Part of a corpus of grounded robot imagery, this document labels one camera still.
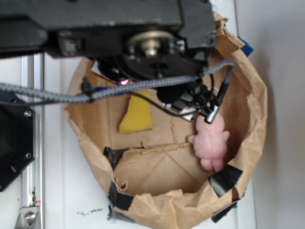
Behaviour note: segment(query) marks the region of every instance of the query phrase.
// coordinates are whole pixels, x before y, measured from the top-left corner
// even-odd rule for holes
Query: yellow sponge
[[[149,92],[138,92],[138,94],[150,98]],[[120,124],[119,133],[130,134],[149,130],[152,127],[153,121],[149,103],[132,95],[129,101],[127,113]]]

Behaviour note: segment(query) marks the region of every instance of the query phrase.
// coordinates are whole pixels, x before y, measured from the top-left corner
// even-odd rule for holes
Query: crumpled paper
[[[106,194],[111,182],[119,192],[133,195],[128,211],[115,210],[136,223],[153,229],[190,229],[232,201],[243,197],[249,180],[262,155],[267,120],[266,86],[245,56],[244,43],[225,27],[228,19],[214,15],[218,43],[209,58],[213,65],[224,58],[236,61],[230,87],[220,113],[225,130],[231,135],[225,161],[242,170],[233,189],[218,198],[193,147],[186,138],[195,134],[194,122],[171,117],[151,107],[153,128],[133,134],[119,134],[120,121],[127,111],[129,96],[115,96],[92,104],[68,105],[66,118],[78,136],[80,147],[96,180]],[[114,86],[90,71],[92,61],[83,58],[69,87],[69,94],[80,92],[83,76],[94,86]],[[219,87],[226,69],[214,74]],[[156,92],[148,89],[157,101]],[[104,148],[126,149],[112,169],[103,155]]]

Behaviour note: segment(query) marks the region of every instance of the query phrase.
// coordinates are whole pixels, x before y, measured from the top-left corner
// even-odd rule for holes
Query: gray braided cable
[[[225,82],[229,83],[230,75],[235,67],[235,61],[233,60],[223,60],[217,63],[214,66],[211,66],[203,71],[204,75],[208,75],[214,73],[221,68],[229,65],[228,72],[225,76]],[[79,95],[62,95],[56,94],[52,92],[41,91],[37,89],[21,87],[10,84],[1,84],[0,83],[0,92],[8,92],[8,93],[16,93],[16,94],[24,94],[31,97],[40,98],[44,101],[50,101],[55,103],[68,103],[68,104],[80,104],[80,103],[88,103],[91,99],[97,100],[102,99],[108,96],[118,95],[121,93],[127,93],[139,89],[144,88],[158,88],[158,87],[167,87],[167,86],[175,86],[179,84],[189,83],[191,81],[195,81],[198,79],[198,76],[177,76],[170,77],[164,79],[155,79],[155,80],[146,80],[146,81],[138,81],[135,83],[130,83],[127,85],[118,85],[116,87],[111,87],[103,91],[93,92],[91,98],[89,98],[86,94]]]
[[[217,64],[215,64],[211,67],[208,67],[207,69],[204,69],[203,74],[204,75],[209,75],[211,73],[219,71],[220,69],[222,69],[225,66],[229,66],[229,69],[228,69],[227,73],[225,74],[225,78],[224,78],[224,82],[229,83],[230,77],[232,75],[232,72],[233,72],[233,69],[234,69],[235,65],[236,65],[236,62],[234,60],[224,59],[224,60],[220,61],[219,63],[217,63]]]

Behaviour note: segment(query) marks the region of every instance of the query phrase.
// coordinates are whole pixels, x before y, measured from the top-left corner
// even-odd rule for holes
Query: stuffed animal
[[[211,124],[204,122],[201,115],[196,120],[197,135],[187,138],[193,144],[195,155],[201,158],[201,166],[207,171],[219,172],[224,168],[224,156],[227,152],[226,142],[230,136],[224,131],[224,118],[217,114]]]

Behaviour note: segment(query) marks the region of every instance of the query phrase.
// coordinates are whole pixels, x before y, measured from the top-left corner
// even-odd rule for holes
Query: black metal plate
[[[0,92],[0,100],[23,103],[15,94]],[[28,106],[0,105],[0,192],[34,159],[34,112]]]

